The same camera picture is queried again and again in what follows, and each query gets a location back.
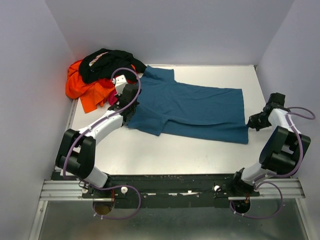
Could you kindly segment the teal blue t shirt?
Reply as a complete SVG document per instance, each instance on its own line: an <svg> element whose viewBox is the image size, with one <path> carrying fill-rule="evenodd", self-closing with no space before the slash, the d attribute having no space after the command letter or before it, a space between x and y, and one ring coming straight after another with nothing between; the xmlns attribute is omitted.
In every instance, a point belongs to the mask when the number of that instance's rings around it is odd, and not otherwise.
<svg viewBox="0 0 320 240"><path fill-rule="evenodd" d="M179 83L172 69L148 66L128 128L246 145L243 91Z"/></svg>

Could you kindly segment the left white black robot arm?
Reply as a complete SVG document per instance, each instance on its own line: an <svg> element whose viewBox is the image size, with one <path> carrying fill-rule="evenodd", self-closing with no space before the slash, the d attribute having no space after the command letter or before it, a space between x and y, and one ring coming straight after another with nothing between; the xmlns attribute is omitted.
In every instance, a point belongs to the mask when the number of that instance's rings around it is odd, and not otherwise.
<svg viewBox="0 0 320 240"><path fill-rule="evenodd" d="M56 156L55 166L62 169L62 175L70 173L93 185L93 191L101 198L111 191L110 178L95 166L96 146L110 133L127 125L135 114L139 85L127 83L118 97L118 103L108 108L98 120L79 130L64 132Z"/></svg>

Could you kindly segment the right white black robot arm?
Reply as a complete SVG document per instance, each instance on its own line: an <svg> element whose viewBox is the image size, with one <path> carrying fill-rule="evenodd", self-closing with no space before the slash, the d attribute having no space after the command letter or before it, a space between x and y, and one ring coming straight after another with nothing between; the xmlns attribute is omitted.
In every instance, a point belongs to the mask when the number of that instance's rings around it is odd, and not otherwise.
<svg viewBox="0 0 320 240"><path fill-rule="evenodd" d="M230 191L241 196L252 192L262 181L294 175L311 144L311 138L302 134L292 121L292 107L285 107L285 95L272 93L262 112L249 117L247 126L259 131L272 127L273 132L263 147L258 162L242 168L233 175Z"/></svg>

